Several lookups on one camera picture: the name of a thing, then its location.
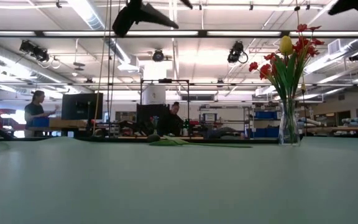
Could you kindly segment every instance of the computer monitor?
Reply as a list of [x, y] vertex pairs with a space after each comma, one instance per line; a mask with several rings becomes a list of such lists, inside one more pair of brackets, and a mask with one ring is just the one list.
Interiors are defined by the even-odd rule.
[[96, 115], [96, 119], [103, 119], [102, 93], [81, 93], [74, 95], [63, 95], [62, 119], [94, 119], [98, 94], [98, 114]]

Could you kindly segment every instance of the glass vase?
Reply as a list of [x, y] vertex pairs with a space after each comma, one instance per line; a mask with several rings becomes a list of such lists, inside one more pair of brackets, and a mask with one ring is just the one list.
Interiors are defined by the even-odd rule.
[[278, 132], [278, 143], [282, 146], [300, 146], [298, 123], [295, 118], [295, 101], [282, 101], [281, 122]]

